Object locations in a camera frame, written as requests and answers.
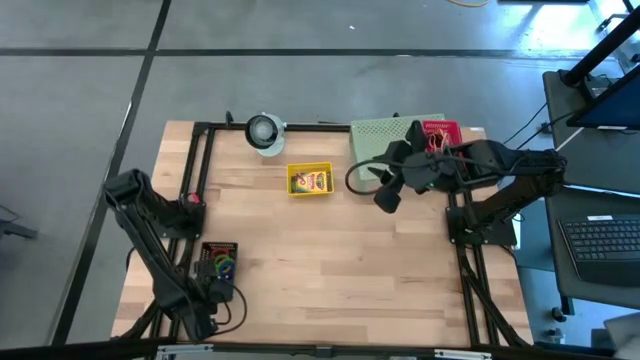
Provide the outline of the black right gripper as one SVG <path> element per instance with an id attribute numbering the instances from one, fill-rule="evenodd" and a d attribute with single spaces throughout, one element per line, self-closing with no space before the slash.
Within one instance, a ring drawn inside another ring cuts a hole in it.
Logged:
<path id="1" fill-rule="evenodd" d="M 422 122 L 414 120 L 406 132 L 405 141 L 391 142 L 382 154 L 389 166 L 382 176 L 382 184 L 376 191 L 374 203 L 385 213 L 396 212 L 401 189 L 406 186 L 416 193 L 435 189 L 454 193 L 462 188 L 461 161 L 447 154 L 415 152 L 413 148 L 426 148 L 427 136 Z"/>

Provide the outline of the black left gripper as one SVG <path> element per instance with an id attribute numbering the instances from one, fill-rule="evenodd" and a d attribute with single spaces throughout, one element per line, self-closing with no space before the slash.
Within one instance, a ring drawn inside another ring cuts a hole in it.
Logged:
<path id="1" fill-rule="evenodd" d="M 234 289 L 227 279 L 218 278 L 214 262 L 199 260 L 193 264 L 194 276 L 204 297 L 205 308 L 210 315 L 216 315 L 219 304 L 228 304 Z"/>

